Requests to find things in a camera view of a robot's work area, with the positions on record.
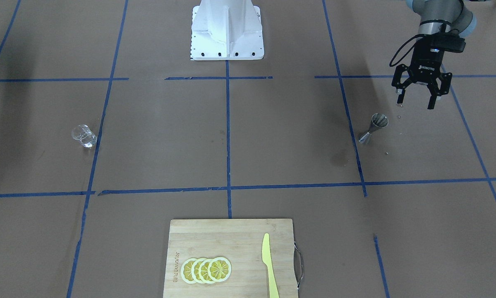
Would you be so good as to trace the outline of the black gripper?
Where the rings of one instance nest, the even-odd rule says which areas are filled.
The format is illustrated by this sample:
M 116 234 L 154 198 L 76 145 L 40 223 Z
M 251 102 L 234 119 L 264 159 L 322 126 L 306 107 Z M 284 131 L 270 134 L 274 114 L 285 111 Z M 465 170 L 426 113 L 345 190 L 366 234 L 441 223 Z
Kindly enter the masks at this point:
M 443 56 L 444 51 L 432 48 L 428 40 L 418 40 L 415 43 L 410 65 L 398 65 L 392 77 L 391 85 L 398 95 L 396 104 L 403 104 L 405 89 L 409 85 L 425 84 L 431 94 L 427 109 L 434 109 L 437 100 L 449 93 L 453 77 L 452 73 L 440 72 Z M 405 72 L 408 72 L 409 78 L 401 81 Z

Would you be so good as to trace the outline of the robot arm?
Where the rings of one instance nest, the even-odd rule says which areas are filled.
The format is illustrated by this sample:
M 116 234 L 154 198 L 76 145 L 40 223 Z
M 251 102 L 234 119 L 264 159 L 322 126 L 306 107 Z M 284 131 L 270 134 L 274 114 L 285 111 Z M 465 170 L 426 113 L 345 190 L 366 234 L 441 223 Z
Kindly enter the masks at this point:
M 407 0 L 405 3 L 420 16 L 420 24 L 418 33 L 408 39 L 390 60 L 389 66 L 395 67 L 391 85 L 398 95 L 397 104 L 403 103 L 405 90 L 410 85 L 426 86 L 431 93 L 427 109 L 432 110 L 451 87 L 453 74 L 441 71 L 444 53 L 465 51 L 465 38 L 477 26 L 477 19 L 463 0 Z M 410 53 L 410 64 L 403 64 L 401 59 L 395 62 L 399 52 L 412 41 L 414 44 L 401 57 L 403 59 Z

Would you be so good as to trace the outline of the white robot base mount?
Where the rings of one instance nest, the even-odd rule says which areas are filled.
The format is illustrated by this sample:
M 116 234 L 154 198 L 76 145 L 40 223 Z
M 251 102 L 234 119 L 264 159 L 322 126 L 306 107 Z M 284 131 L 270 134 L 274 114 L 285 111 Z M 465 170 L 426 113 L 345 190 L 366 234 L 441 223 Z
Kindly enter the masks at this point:
M 251 0 L 203 0 L 192 8 L 191 30 L 191 60 L 264 58 L 261 10 Z

